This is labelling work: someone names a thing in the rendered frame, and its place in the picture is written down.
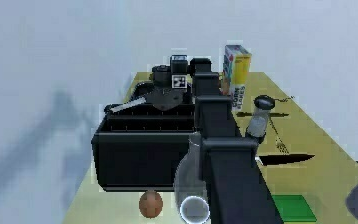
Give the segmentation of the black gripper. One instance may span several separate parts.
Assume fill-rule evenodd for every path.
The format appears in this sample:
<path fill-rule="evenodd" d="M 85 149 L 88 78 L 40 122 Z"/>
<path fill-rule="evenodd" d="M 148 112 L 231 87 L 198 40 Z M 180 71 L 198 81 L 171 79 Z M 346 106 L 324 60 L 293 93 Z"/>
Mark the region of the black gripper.
<path fill-rule="evenodd" d="M 151 80 L 154 88 L 150 93 L 145 95 L 145 98 L 140 97 L 120 105 L 106 106 L 104 112 L 116 113 L 146 102 L 152 104 L 158 110 L 167 111 L 183 102 L 185 90 L 183 88 L 172 87 L 172 74 L 169 66 L 154 66 L 152 68 Z"/>

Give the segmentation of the black dish rack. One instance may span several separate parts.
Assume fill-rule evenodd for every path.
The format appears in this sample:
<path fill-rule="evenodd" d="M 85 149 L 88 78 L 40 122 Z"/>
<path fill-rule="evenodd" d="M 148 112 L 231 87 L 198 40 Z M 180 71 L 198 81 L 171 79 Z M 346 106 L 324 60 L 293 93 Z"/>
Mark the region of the black dish rack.
<path fill-rule="evenodd" d="M 98 184 L 108 192 L 171 191 L 194 132 L 191 92 L 167 111 L 142 104 L 114 113 L 113 107 L 104 108 L 91 140 Z"/>

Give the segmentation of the clear glass flask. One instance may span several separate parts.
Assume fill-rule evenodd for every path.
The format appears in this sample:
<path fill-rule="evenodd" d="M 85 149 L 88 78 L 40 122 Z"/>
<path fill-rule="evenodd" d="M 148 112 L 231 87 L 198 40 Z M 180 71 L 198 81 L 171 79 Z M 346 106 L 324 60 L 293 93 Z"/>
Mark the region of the clear glass flask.
<path fill-rule="evenodd" d="M 177 210 L 186 224 L 205 224 L 210 217 L 206 183 L 200 179 L 200 143 L 199 132 L 189 136 L 188 152 L 174 178 Z"/>

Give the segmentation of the brown egg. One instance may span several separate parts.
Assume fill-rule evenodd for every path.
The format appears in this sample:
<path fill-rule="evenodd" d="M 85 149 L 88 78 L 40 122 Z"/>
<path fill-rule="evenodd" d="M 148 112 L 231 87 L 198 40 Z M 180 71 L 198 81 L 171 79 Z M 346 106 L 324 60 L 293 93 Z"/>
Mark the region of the brown egg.
<path fill-rule="evenodd" d="M 145 218 L 156 218 L 162 212 L 163 199 L 156 191 L 146 191 L 139 199 L 139 211 Z"/>

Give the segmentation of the yellow white cereal box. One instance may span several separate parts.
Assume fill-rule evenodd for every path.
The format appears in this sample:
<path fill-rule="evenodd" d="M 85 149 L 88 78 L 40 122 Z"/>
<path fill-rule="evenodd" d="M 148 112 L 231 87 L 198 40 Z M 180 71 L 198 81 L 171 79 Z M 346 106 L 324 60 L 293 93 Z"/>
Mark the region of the yellow white cereal box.
<path fill-rule="evenodd" d="M 222 91 L 232 99 L 232 110 L 241 111 L 251 53 L 241 45 L 226 45 L 223 61 Z"/>

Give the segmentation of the glass shaker with black cap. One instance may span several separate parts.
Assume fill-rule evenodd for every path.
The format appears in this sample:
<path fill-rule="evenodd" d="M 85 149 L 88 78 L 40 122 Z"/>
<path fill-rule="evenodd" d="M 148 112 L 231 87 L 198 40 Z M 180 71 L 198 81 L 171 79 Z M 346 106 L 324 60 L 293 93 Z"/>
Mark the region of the glass shaker with black cap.
<path fill-rule="evenodd" d="M 245 136 L 255 138 L 262 143 L 266 135 L 270 112 L 275 107 L 275 100 L 268 95 L 259 95 L 254 99 L 254 106 Z"/>

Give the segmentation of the large black knife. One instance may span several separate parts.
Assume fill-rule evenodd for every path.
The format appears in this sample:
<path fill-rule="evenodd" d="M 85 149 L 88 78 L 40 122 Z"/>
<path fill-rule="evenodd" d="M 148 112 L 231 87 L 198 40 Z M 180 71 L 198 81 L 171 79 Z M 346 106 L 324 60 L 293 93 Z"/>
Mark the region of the large black knife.
<path fill-rule="evenodd" d="M 313 154 L 274 154 L 259 155 L 255 157 L 255 160 L 259 161 L 263 166 L 271 166 L 303 162 L 313 157 Z"/>

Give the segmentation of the green sponge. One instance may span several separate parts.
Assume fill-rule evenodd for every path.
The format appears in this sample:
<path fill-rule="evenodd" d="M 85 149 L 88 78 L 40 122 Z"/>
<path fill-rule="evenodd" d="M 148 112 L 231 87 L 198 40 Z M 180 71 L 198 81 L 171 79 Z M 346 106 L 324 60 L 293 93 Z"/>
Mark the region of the green sponge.
<path fill-rule="evenodd" d="M 302 195 L 273 195 L 284 224 L 316 224 L 317 218 Z"/>

